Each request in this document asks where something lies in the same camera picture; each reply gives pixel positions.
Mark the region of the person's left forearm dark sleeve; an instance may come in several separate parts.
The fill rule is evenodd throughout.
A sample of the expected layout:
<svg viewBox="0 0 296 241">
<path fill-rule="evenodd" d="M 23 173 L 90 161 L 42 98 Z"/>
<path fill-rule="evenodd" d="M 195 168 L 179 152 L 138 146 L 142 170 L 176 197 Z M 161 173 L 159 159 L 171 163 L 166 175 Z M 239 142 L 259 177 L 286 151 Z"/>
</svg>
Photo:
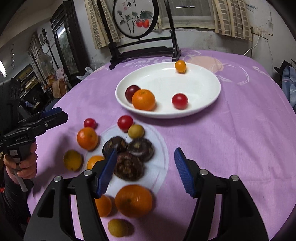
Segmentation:
<svg viewBox="0 0 296 241">
<path fill-rule="evenodd" d="M 27 204 L 28 194 L 22 192 L 3 171 L 1 187 L 1 240 L 23 240 L 31 214 Z"/>
</svg>

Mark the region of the person's left hand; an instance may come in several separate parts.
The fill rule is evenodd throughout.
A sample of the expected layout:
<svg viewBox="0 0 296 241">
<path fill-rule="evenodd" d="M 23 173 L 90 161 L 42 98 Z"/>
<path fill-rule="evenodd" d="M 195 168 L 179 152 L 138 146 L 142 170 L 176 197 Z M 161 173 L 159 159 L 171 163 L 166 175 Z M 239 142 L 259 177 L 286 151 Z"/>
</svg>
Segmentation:
<svg viewBox="0 0 296 241">
<path fill-rule="evenodd" d="M 32 143 L 30 146 L 30 154 L 26 159 L 19 163 L 20 170 L 18 170 L 17 176 L 23 179 L 32 179 L 37 174 L 37 144 Z M 13 161 L 12 157 L 8 154 L 4 155 L 4 164 L 6 166 L 6 172 L 15 184 L 19 184 L 16 176 L 14 175 L 14 170 L 16 170 L 16 163 Z"/>
</svg>

